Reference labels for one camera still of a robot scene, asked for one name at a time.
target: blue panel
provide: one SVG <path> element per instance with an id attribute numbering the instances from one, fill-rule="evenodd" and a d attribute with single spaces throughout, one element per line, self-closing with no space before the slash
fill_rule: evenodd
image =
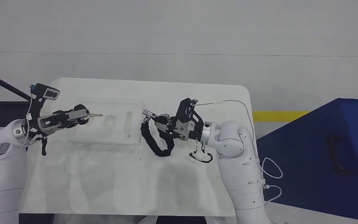
<path id="1" fill-rule="evenodd" d="M 354 145 L 352 158 L 358 160 L 358 100 L 357 99 L 339 99 L 343 116 Z"/>
<path id="2" fill-rule="evenodd" d="M 327 137 L 333 135 L 342 139 L 335 144 L 337 161 L 351 175 L 340 175 L 333 168 L 327 147 Z M 284 172 L 279 180 L 265 176 L 267 184 L 283 190 L 274 202 L 358 219 L 358 170 L 352 162 L 353 144 L 339 99 L 258 139 L 257 147 L 261 161 L 269 157 Z M 265 170 L 279 176 L 270 162 Z M 267 189 L 265 199 L 277 194 L 277 189 Z"/>

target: wire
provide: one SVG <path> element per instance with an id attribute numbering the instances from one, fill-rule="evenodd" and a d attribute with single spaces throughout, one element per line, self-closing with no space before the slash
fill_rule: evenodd
<path id="1" fill-rule="evenodd" d="M 263 166 L 265 165 L 265 161 L 266 160 L 270 160 L 273 164 L 275 164 L 275 166 L 280 170 L 281 172 L 281 176 L 272 176 L 271 174 L 269 174 L 268 172 L 266 172 L 264 169 L 263 169 Z M 281 179 L 283 176 L 284 176 L 284 173 L 282 172 L 282 169 L 277 165 L 277 163 L 274 162 L 274 160 L 268 158 L 268 157 L 265 157 L 263 159 L 263 162 L 262 162 L 262 166 L 261 166 L 261 170 L 262 170 L 262 174 L 261 176 L 263 176 L 263 173 L 265 173 L 267 176 L 271 177 L 271 178 L 274 178 L 274 179 Z"/>
<path id="2" fill-rule="evenodd" d="M 6 158 L 10 158 L 10 157 L 16 155 L 16 154 L 17 154 L 18 152 L 20 152 L 20 151 L 22 150 L 22 148 L 25 146 L 25 143 L 26 143 L 26 141 L 27 141 L 27 139 L 28 139 L 28 137 L 29 137 L 29 132 L 30 132 L 30 123 L 29 123 L 28 115 L 29 115 L 29 112 L 30 112 L 30 109 L 31 109 L 31 105 L 32 105 L 32 93 L 31 93 L 31 99 L 30 99 L 30 106 L 29 106 L 29 109 L 27 110 L 27 113 L 26 113 L 26 123 L 27 123 L 26 138 L 25 138 L 25 140 L 24 140 L 22 146 L 17 150 L 16 153 L 14 153 L 14 154 L 12 154 L 12 155 L 10 155 L 10 156 L 2 157 L 2 158 L 0 158 L 0 160 L 4 160 L 4 159 L 6 159 Z"/>
<path id="3" fill-rule="evenodd" d="M 255 147 L 255 142 L 254 142 L 254 139 L 255 139 L 255 137 L 256 137 L 256 135 L 255 135 L 255 129 L 254 129 L 254 127 L 253 127 L 253 122 L 252 122 L 252 120 L 251 120 L 250 113 L 249 113 L 249 111 L 248 111 L 248 109 L 247 109 L 247 106 L 246 106 L 246 104 L 245 104 L 244 102 L 242 102 L 242 101 L 240 101 L 240 100 L 223 100 L 223 101 L 220 101 L 220 102 L 209 102 L 209 103 L 206 103 L 206 104 L 195 104 L 195 106 L 205 106 L 205 105 L 222 104 L 222 103 L 224 103 L 224 102 L 231 102 L 231 101 L 233 101 L 233 102 L 239 102 L 239 103 L 241 103 L 242 105 L 245 106 L 246 113 L 247 113 L 248 119 L 249 119 L 249 121 L 250 121 L 251 129 L 252 129 L 252 135 L 253 135 L 253 138 L 252 138 L 252 147 L 255 149 L 255 150 L 254 150 L 254 153 L 255 153 L 256 158 L 259 159 L 259 158 L 258 158 L 258 150 L 257 150 L 257 148 Z M 263 169 L 263 166 L 264 166 L 266 160 L 270 160 L 273 164 L 275 164 L 275 166 L 280 170 L 281 176 L 278 176 L 278 177 L 277 177 L 277 176 L 272 176 L 271 174 L 267 173 L 267 172 Z M 281 179 L 281 178 L 284 176 L 284 173 L 282 172 L 282 169 L 277 165 L 277 163 L 275 163 L 272 159 L 270 159 L 270 158 L 268 158 L 268 157 L 265 157 L 265 158 L 263 159 L 263 161 L 262 161 L 262 166 L 260 165 L 260 163 L 259 163 L 259 166 L 260 166 L 260 168 L 261 168 L 261 170 L 262 170 L 262 172 L 261 172 L 261 178 L 262 178 L 262 179 L 264 179 L 264 178 L 263 178 L 263 173 L 265 173 L 267 176 L 269 176 L 269 177 L 271 177 L 271 178 L 274 178 L 274 179 Z M 276 196 L 276 197 L 274 197 L 274 198 L 268 200 L 268 202 L 271 202 L 271 201 L 273 201 L 273 200 L 279 198 L 279 197 L 282 195 L 282 189 L 281 189 L 279 186 L 276 186 L 276 185 L 265 185 L 265 186 L 264 186 L 265 189 L 268 189 L 268 188 L 270 188 L 270 187 L 278 188 L 278 189 L 280 190 L 280 194 L 279 194 L 278 196 Z"/>
<path id="4" fill-rule="evenodd" d="M 279 197 L 282 195 L 282 189 L 281 189 L 279 186 L 277 186 L 277 185 L 265 185 L 265 189 L 270 189 L 270 188 L 272 188 L 272 187 L 278 188 L 278 189 L 280 190 L 280 194 L 277 195 L 277 196 L 274 197 L 274 198 L 271 198 L 270 200 L 268 200 L 268 202 L 272 202 L 273 200 L 279 198 Z"/>
<path id="5" fill-rule="evenodd" d="M 250 113 L 249 113 L 248 108 L 247 108 L 247 106 L 246 106 L 246 104 L 244 102 L 242 102 L 240 100 L 223 100 L 223 101 L 220 101 L 220 102 L 209 102 L 209 103 L 206 103 L 206 104 L 195 104 L 195 106 L 206 106 L 206 105 L 222 104 L 224 102 L 239 102 L 242 105 L 244 105 L 244 107 L 246 109 L 248 120 L 250 121 L 251 129 L 252 129 L 252 135 L 253 135 L 252 147 L 255 150 L 254 153 L 255 153 L 256 158 L 258 158 L 258 152 L 257 152 L 257 148 L 255 147 L 255 142 L 254 142 L 254 139 L 256 139 L 255 128 L 253 127 L 253 122 L 251 120 Z"/>

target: gray floor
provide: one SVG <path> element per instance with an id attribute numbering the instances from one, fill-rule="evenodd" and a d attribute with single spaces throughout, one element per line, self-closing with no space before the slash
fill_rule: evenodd
<path id="1" fill-rule="evenodd" d="M 1 0 L 0 77 L 26 92 L 58 77 L 235 84 L 253 110 L 312 110 L 358 97 L 357 11 L 354 0 Z M 258 136 L 280 125 L 257 124 Z M 335 220 L 288 211 L 290 224 Z"/>

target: black strap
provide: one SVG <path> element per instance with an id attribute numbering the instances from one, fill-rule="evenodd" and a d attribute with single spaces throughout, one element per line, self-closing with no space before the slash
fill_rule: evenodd
<path id="1" fill-rule="evenodd" d="M 142 126 L 140 127 L 140 131 L 142 132 L 142 136 L 145 139 L 145 141 L 147 142 L 148 146 L 150 147 L 150 149 L 152 149 L 152 151 L 154 152 L 154 154 L 156 154 L 159 157 L 167 157 L 170 156 L 173 148 L 174 148 L 174 140 L 173 138 L 171 138 L 167 133 L 161 131 L 158 129 L 159 131 L 159 136 L 164 139 L 164 141 L 166 142 L 168 148 L 166 150 L 161 150 L 156 142 L 156 140 L 153 138 L 153 136 L 150 134 L 150 130 L 149 130 L 149 121 L 145 121 L 142 123 Z"/>
<path id="2" fill-rule="evenodd" d="M 43 137 L 41 139 L 42 143 L 43 143 L 43 148 L 42 148 L 42 154 L 43 156 L 46 156 L 46 145 L 47 145 L 47 138 Z"/>

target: white tabletop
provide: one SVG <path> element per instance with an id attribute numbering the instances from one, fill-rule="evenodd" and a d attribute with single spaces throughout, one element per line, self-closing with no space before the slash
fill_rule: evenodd
<path id="1" fill-rule="evenodd" d="M 187 97 L 200 103 L 236 99 L 252 114 L 243 86 L 78 78 L 60 78 L 51 86 L 61 94 L 45 103 L 43 115 L 71 109 L 78 99 L 105 97 L 141 100 L 152 112 L 171 115 Z M 206 121 L 237 120 L 251 130 L 242 104 L 200 106 L 196 111 Z M 195 141 L 176 140 L 170 157 L 163 158 L 144 139 L 140 146 L 79 144 L 68 142 L 68 133 L 61 130 L 49 137 L 45 157 L 39 144 L 29 149 L 21 212 L 234 216 L 216 159 L 202 164 L 189 157 Z M 215 155 L 212 148 L 207 151 Z"/>

